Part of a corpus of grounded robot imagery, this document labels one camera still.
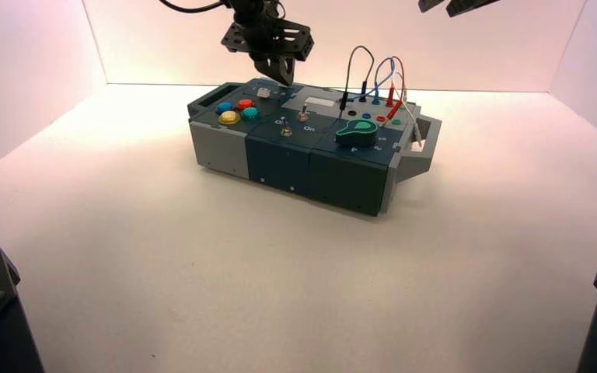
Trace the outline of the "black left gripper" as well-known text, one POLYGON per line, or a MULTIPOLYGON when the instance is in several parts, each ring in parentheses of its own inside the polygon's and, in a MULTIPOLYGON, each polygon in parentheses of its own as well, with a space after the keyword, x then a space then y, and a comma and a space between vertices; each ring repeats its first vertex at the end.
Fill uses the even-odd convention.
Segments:
POLYGON ((291 86, 295 60, 307 59, 314 39, 307 26, 285 19, 267 19, 250 25, 232 23, 221 44, 231 52, 271 55, 254 58, 255 69, 268 78, 277 78, 282 85, 291 86))

